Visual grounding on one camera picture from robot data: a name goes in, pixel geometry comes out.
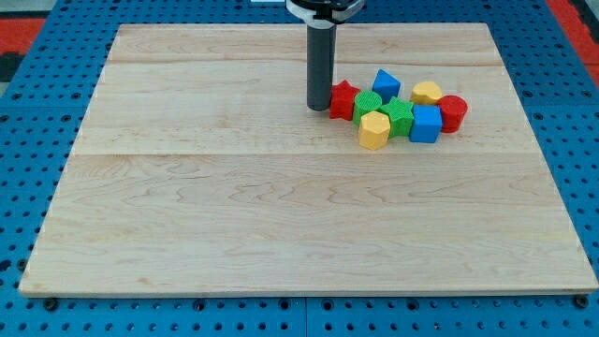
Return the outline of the white and black arm flange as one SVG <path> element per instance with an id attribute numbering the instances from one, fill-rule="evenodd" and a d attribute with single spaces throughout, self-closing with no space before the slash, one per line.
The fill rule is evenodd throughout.
<path id="1" fill-rule="evenodd" d="M 286 9 L 306 24 L 343 24 L 362 10 L 365 0 L 286 0 Z"/>

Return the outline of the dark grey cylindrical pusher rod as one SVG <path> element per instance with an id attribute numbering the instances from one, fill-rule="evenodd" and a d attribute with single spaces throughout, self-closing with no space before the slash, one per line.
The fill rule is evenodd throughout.
<path id="1" fill-rule="evenodd" d="M 335 43 L 335 25 L 326 29 L 307 27 L 306 102 L 311 110 L 327 110 L 330 106 Z"/>

